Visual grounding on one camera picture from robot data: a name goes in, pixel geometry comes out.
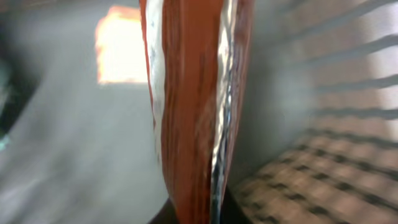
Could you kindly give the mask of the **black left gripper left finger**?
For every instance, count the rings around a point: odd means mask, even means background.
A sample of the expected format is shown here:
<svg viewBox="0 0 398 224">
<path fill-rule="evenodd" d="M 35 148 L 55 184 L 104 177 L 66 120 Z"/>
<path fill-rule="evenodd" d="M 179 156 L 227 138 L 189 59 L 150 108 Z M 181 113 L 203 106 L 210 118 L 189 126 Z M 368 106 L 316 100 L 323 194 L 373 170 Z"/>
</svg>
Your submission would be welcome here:
<svg viewBox="0 0 398 224">
<path fill-rule="evenodd" d="M 169 198 L 149 224 L 179 224 L 174 205 Z"/>
</svg>

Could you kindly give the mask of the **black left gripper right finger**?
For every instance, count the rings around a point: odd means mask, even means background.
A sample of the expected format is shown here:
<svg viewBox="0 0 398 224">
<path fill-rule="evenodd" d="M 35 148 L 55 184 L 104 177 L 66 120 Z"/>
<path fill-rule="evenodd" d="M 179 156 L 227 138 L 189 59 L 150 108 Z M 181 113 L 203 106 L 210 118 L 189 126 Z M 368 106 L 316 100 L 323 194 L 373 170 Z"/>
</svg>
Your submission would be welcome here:
<svg viewBox="0 0 398 224">
<path fill-rule="evenodd" d="M 251 221 L 243 213 L 241 207 L 235 200 L 229 187 L 226 187 L 223 204 L 221 208 L 221 224 L 251 224 Z"/>
</svg>

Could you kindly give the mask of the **brown orange candy bar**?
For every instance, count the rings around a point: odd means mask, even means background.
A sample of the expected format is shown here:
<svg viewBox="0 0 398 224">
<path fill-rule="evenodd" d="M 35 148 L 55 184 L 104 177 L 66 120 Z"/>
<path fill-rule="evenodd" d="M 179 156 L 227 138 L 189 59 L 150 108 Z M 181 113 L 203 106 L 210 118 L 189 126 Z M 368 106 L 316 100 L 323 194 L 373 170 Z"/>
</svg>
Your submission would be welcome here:
<svg viewBox="0 0 398 224">
<path fill-rule="evenodd" d="M 219 223 L 239 129 L 252 0 L 139 3 L 155 150 L 180 223 Z"/>
</svg>

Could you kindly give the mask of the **orange white small packet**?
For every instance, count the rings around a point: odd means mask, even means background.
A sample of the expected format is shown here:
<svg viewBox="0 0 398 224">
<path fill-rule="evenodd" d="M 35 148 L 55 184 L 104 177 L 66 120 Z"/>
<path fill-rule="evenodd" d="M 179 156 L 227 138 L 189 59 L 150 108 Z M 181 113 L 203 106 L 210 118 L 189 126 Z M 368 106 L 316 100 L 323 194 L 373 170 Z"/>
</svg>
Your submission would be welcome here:
<svg viewBox="0 0 398 224">
<path fill-rule="evenodd" d="M 111 6 L 95 30 L 97 82 L 147 83 L 147 67 L 137 8 Z"/>
</svg>

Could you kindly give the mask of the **green wipes packet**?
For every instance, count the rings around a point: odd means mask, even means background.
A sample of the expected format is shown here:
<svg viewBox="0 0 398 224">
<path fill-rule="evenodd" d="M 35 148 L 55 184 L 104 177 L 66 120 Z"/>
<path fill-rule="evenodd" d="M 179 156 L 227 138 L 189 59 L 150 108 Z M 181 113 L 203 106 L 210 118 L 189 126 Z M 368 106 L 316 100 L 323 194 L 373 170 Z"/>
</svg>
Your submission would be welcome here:
<svg viewBox="0 0 398 224">
<path fill-rule="evenodd" d="M 10 109 L 13 90 L 11 78 L 11 69 L 4 60 L 1 60 L 1 151 L 9 144 L 9 130 L 13 124 Z"/>
</svg>

